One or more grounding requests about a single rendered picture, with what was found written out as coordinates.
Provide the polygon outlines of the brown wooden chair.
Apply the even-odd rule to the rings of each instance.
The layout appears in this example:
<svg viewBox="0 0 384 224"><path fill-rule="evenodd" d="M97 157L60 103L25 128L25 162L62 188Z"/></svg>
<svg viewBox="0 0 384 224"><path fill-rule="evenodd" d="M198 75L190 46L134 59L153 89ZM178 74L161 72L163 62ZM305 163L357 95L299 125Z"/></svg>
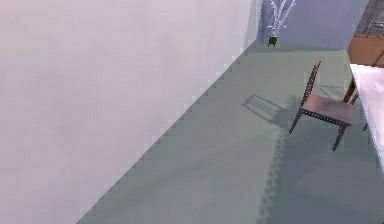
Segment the brown wooden chair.
<svg viewBox="0 0 384 224"><path fill-rule="evenodd" d="M323 97L312 92L321 62L322 59L319 59L313 66L306 83L300 107L289 129L289 133L293 132L302 115L334 124L338 127L338 134L332 147L332 150L335 151L345 130L352 125L354 108L352 104Z"/></svg>

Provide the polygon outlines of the white table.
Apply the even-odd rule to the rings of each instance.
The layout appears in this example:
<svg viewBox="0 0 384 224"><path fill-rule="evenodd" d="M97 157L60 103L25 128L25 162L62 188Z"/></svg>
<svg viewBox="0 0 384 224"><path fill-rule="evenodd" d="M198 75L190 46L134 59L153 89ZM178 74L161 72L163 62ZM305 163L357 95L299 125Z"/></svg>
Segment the white table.
<svg viewBox="0 0 384 224"><path fill-rule="evenodd" d="M384 68L349 65L379 161L384 165Z"/></svg>

